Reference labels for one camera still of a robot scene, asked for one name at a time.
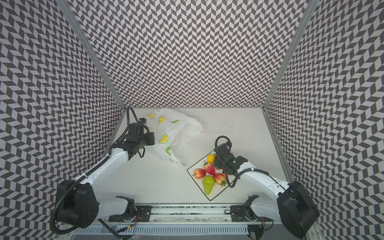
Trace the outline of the red-yellow fake strawberry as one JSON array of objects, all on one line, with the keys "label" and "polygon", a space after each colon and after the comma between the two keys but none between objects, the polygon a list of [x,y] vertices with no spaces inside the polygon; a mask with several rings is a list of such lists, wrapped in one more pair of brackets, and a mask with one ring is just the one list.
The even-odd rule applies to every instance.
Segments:
[{"label": "red-yellow fake strawberry", "polygon": [[213,178],[219,186],[225,187],[227,185],[226,177],[223,173],[216,173],[213,175]]}]

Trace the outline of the white lemon-print plastic bag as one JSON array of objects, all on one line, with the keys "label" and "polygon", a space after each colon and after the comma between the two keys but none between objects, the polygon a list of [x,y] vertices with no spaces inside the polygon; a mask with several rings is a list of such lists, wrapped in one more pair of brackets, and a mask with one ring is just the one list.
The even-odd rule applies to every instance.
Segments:
[{"label": "white lemon-print plastic bag", "polygon": [[182,165],[175,152],[185,138],[204,130],[196,119],[167,108],[156,110],[145,119],[149,130],[155,134],[155,144],[148,148],[148,152],[173,164]]}]

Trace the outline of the yellow fake lemon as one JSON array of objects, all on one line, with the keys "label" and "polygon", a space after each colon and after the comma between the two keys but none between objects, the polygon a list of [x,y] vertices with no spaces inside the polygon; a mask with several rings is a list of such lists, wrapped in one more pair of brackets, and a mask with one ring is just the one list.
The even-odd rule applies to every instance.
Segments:
[{"label": "yellow fake lemon", "polygon": [[207,162],[208,163],[213,164],[214,161],[215,161],[215,155],[214,154],[210,154],[210,155],[207,156]]}]

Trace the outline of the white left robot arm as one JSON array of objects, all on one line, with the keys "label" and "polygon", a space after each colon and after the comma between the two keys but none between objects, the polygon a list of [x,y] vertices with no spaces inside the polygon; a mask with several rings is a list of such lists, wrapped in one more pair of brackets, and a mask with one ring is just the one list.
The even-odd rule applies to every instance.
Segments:
[{"label": "white left robot arm", "polygon": [[[116,196],[98,200],[97,191],[103,183],[135,155],[143,158],[145,147],[155,144],[155,134],[147,121],[138,118],[132,107],[126,108],[127,126],[124,132],[107,149],[107,154],[93,167],[72,181],[64,180],[57,187],[56,203],[50,216],[50,229],[54,234],[68,234],[78,228],[87,228],[95,220],[102,223],[113,235],[104,218],[117,216],[125,221],[137,221],[139,212],[132,198]],[[129,115],[134,114],[135,122]]]}]

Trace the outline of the large red fake apple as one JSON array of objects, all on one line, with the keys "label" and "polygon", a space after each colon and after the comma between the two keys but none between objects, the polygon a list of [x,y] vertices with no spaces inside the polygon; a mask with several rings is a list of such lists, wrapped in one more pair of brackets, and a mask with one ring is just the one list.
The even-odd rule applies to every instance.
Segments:
[{"label": "large red fake apple", "polygon": [[204,169],[196,169],[193,173],[195,179],[202,179],[207,175],[207,172]]}]

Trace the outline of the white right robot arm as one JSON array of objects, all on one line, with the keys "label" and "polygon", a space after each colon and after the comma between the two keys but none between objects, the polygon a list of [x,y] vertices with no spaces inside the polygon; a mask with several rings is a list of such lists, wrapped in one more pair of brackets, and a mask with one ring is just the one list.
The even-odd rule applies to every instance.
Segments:
[{"label": "white right robot arm", "polygon": [[227,186],[234,188],[242,180],[257,187],[269,200],[251,197],[245,204],[248,219],[267,218],[280,222],[295,237],[302,239],[320,216],[309,191],[298,181],[286,182],[258,169],[242,156],[231,153],[232,144],[215,145],[214,166],[221,169]]}]

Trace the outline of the green fake pear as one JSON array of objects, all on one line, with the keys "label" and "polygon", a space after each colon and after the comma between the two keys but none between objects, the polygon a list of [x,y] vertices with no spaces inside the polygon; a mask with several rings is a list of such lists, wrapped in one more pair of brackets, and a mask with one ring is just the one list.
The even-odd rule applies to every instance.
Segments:
[{"label": "green fake pear", "polygon": [[216,182],[212,176],[205,176],[203,178],[203,187],[204,193],[209,195],[212,191],[212,188],[215,186]]}]

